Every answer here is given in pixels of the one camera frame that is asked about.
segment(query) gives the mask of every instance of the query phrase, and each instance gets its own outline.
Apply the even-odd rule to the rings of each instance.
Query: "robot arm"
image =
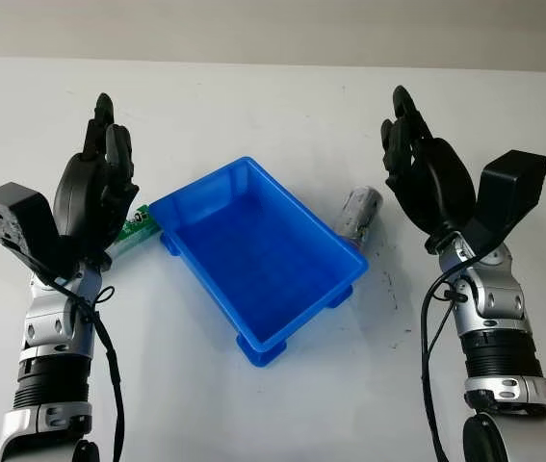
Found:
[[[428,291],[421,329],[423,391],[437,459],[448,461],[430,398],[426,318],[434,291],[448,282],[467,359],[465,400],[477,413],[463,428],[466,460],[543,462],[546,378],[504,238],[537,204],[546,157],[509,151],[486,166],[476,199],[465,166],[447,142],[432,137],[403,87],[395,89],[393,103],[397,119],[381,128],[386,183],[429,234],[425,247],[439,254],[444,271]]]
[[[105,292],[99,292],[101,271],[112,263],[105,249],[138,192],[132,176],[129,132],[114,125],[112,101],[102,93],[84,149],[65,168],[54,217],[40,193],[16,183],[0,187],[0,244],[34,272],[0,462],[98,462],[96,445],[83,439],[91,431],[95,330],[108,350],[117,398],[115,462],[120,458],[124,423],[116,354],[94,305]]]

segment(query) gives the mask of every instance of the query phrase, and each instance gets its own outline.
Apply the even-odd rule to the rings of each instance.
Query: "white wall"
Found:
[[[546,0],[0,0],[0,56],[546,70]]]

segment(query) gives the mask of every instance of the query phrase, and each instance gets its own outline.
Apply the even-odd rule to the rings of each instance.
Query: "black cable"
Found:
[[[475,257],[472,257],[469,260],[466,260],[457,265],[454,265],[450,269],[447,269],[446,271],[444,271],[442,274],[440,274],[440,276],[437,279],[435,279],[435,281],[433,281],[433,283],[430,285],[429,289],[427,290],[427,293],[425,294],[425,298],[423,299],[423,304],[422,304],[422,308],[420,312],[420,340],[421,340],[423,398],[425,402],[425,411],[427,413],[427,420],[429,422],[430,433],[433,440],[433,447],[435,449],[435,455],[437,457],[438,462],[449,462],[449,461],[448,461],[448,457],[446,457],[446,452],[444,452],[444,449],[442,448],[441,441],[439,440],[439,432],[437,431],[437,419],[435,417],[435,410],[433,408],[433,396],[430,390],[429,359],[430,359],[430,352],[435,346],[435,341],[439,337],[439,334],[441,333],[441,329],[443,328],[445,321],[448,319],[448,316],[450,315],[450,312],[454,306],[454,302],[453,301],[451,302],[451,306],[449,307],[448,312],[444,316],[444,320],[442,320],[442,323],[440,324],[440,328],[435,334],[435,338],[433,339],[431,344],[429,344],[429,333],[428,333],[429,305],[430,305],[431,299],[434,298],[435,291],[439,289],[439,286],[441,286],[444,283],[450,284],[450,282],[447,281],[447,279],[450,276],[460,271],[463,271],[468,267],[471,267],[472,265],[477,263],[479,260],[484,258],[484,256],[486,256],[488,253],[490,253],[490,250],[480,255],[476,255]]]
[[[117,402],[117,425],[115,428],[115,446],[114,446],[114,457],[113,461],[118,462],[120,460],[120,455],[122,453],[122,445],[125,439],[125,409],[122,402],[122,393],[120,390],[120,374],[118,372],[118,360],[117,353],[112,345],[112,340],[110,339],[110,334],[106,326],[101,321],[99,317],[99,312],[95,311],[95,306],[98,303],[103,303],[108,301],[112,295],[115,294],[114,286],[108,286],[104,288],[95,298],[92,304],[89,304],[87,300],[74,292],[66,289],[65,287],[57,284],[52,280],[44,280],[48,286],[54,289],[57,292],[65,295],[67,298],[72,300],[78,308],[82,311],[85,318],[92,322],[92,325],[97,332],[99,341],[106,348],[106,357],[108,358],[108,367],[110,369],[110,380],[112,381],[112,386],[115,393],[115,401]]]
[[[450,290],[451,291],[455,291],[455,286],[453,286],[453,284],[449,281],[444,281],[442,282],[442,284],[448,284],[448,287],[450,287]],[[444,296],[439,296],[439,295],[436,295],[436,294],[433,294],[433,298],[435,298],[436,300],[439,300],[439,301],[450,301],[450,299],[446,296],[446,293],[444,293]]]
[[[446,310],[446,313],[444,314],[444,317],[442,318],[442,321],[439,323],[439,327],[437,327],[437,332],[435,332],[435,335],[433,336],[433,338],[430,341],[429,349],[427,350],[427,354],[429,355],[429,359],[430,359],[430,353],[433,351],[433,347],[435,347],[435,343],[437,342],[437,339],[439,339],[439,334],[442,333],[442,330],[444,329],[444,325],[446,325],[446,321],[448,320],[448,316],[453,311],[453,308],[455,308],[455,301],[451,300],[450,304],[448,305],[448,310]]]

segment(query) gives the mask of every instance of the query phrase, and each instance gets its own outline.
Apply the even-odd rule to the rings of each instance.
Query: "white table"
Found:
[[[476,182],[511,148],[546,154],[546,73],[0,59],[0,184],[52,200],[106,91],[132,134],[135,205],[244,155],[328,223],[354,186],[384,194],[371,268],[355,294],[305,325],[265,369],[247,362],[212,299],[156,239],[117,261],[104,281],[117,295],[102,312],[123,377],[124,460],[434,460],[418,321],[438,266],[383,184],[379,141],[401,83]],[[546,374],[546,183],[507,243]],[[28,278],[0,246],[0,425],[15,390]],[[470,415],[463,360],[450,323],[432,376],[451,460],[461,458]],[[110,460],[115,406],[100,346],[91,402],[91,437]]]

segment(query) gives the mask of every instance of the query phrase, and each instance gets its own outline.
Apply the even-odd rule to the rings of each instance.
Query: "tray foot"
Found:
[[[334,297],[326,306],[326,308],[336,308],[341,303],[346,301],[346,299],[350,298],[351,293],[353,292],[353,288],[351,286],[347,287],[346,290],[344,290],[342,293],[340,293],[338,296]]]
[[[236,343],[241,348],[249,362],[258,368],[263,368],[267,364],[269,364],[274,358],[276,358],[287,346],[287,344],[284,342],[281,342],[280,344],[277,344],[273,346],[268,351],[264,351],[263,353],[260,351],[255,351],[247,339],[239,334],[238,337],[236,337]]]
[[[162,242],[163,245],[166,246],[166,249],[168,250],[170,255],[173,255],[174,257],[180,255],[180,250],[176,248],[176,245],[174,245],[174,243],[166,233],[161,233],[159,240]]]

